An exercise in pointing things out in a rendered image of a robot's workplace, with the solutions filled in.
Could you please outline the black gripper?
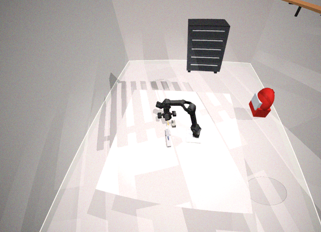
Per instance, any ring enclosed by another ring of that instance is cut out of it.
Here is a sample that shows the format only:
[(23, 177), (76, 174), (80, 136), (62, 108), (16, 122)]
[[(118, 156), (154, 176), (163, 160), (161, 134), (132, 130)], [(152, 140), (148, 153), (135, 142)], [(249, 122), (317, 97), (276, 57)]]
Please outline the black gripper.
[[(165, 114), (167, 114), (167, 113), (169, 113), (170, 115), (172, 115), (173, 117), (175, 117), (175, 116), (177, 116), (176, 115), (176, 111), (172, 111), (172, 113), (171, 112), (164, 112)], [(162, 118), (162, 116), (163, 116), (163, 118), (165, 118), (164, 117), (164, 113), (158, 113), (158, 119), (161, 119)]]

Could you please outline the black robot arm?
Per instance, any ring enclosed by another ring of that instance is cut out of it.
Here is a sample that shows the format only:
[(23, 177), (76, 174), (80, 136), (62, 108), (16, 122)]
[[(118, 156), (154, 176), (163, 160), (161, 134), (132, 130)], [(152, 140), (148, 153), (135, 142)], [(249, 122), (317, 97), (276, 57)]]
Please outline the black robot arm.
[[(189, 104), (188, 108), (184, 104)], [(182, 100), (170, 100), (170, 99), (164, 99), (164, 101), (161, 103), (157, 101), (156, 107), (164, 110), (164, 112), (168, 112), (171, 108), (171, 106), (181, 106), (183, 109), (190, 115), (191, 119), (191, 130), (193, 132), (193, 137), (194, 138), (199, 138), (200, 132), (202, 128), (197, 124), (197, 119), (196, 119), (196, 105), (190, 101), (186, 101), (184, 99)], [(172, 118), (172, 116), (167, 113), (164, 113), (165, 120), (168, 121)]]

